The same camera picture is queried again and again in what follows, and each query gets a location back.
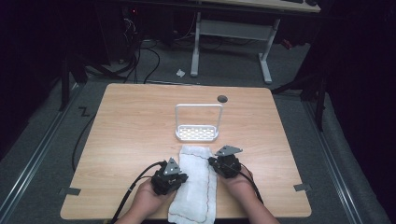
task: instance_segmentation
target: desk leg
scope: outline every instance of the desk leg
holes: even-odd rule
[[[198,76],[198,66],[199,66],[199,37],[201,32],[201,12],[197,12],[197,22],[195,25],[195,45],[194,52],[192,53],[191,62],[191,76]]]
[[[274,26],[272,27],[271,32],[268,37],[267,45],[265,46],[264,53],[259,54],[260,65],[262,66],[262,75],[264,76],[264,82],[266,84],[272,83],[270,70],[268,69],[268,64],[267,64],[267,57],[270,52],[271,46],[274,42],[274,38],[275,38],[277,27],[279,26],[279,23],[280,23],[280,19],[275,20]]]

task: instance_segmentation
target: white cloth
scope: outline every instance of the white cloth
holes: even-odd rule
[[[216,218],[216,172],[209,165],[208,147],[183,146],[179,167],[189,178],[177,190],[168,211],[168,221],[177,224],[214,223]]]

